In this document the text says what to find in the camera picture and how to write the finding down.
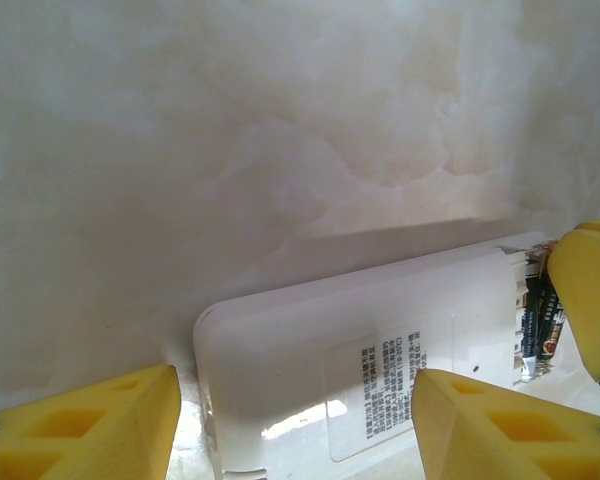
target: glossy white surface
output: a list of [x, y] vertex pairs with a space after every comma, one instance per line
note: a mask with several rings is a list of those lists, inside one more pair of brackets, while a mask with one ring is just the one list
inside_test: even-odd
[[0, 2], [0, 408], [172, 362], [171, 478], [212, 303], [596, 216], [600, 0]]

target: white marble surface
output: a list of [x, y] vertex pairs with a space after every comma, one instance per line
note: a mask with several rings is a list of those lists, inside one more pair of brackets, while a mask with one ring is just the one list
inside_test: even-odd
[[600, 0], [0, 2], [0, 408], [172, 362], [173, 479], [211, 303], [597, 216]]

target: printed label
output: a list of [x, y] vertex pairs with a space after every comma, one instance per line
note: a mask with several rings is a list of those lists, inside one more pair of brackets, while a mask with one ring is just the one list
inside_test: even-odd
[[451, 315], [441, 314], [327, 352], [327, 424], [334, 461], [413, 429], [416, 373], [428, 366], [452, 370], [452, 328]]
[[[362, 349], [367, 439], [411, 420], [413, 381], [418, 370], [427, 367], [427, 352], [420, 346], [420, 335], [420, 332], [412, 333], [408, 343], [402, 336], [383, 342], [380, 365], [376, 360], [375, 346]], [[378, 382], [378, 367], [381, 382]], [[407, 375], [408, 390], [405, 388]]]

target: white plastic case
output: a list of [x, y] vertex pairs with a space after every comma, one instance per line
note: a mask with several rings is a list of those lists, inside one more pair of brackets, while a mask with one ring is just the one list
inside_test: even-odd
[[545, 240], [516, 235], [209, 307], [193, 340], [216, 478], [341, 478], [414, 445], [409, 396], [424, 366], [511, 387], [524, 293], [524, 255], [511, 252]]

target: yellow foam pad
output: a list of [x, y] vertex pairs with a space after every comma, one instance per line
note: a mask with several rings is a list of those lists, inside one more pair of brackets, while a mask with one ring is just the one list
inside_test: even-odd
[[558, 242], [549, 275], [583, 363], [600, 382], [600, 220], [579, 225]]
[[170, 365], [4, 410], [0, 480], [162, 480], [179, 413]]
[[420, 370], [413, 422], [427, 480], [600, 479], [600, 417]]

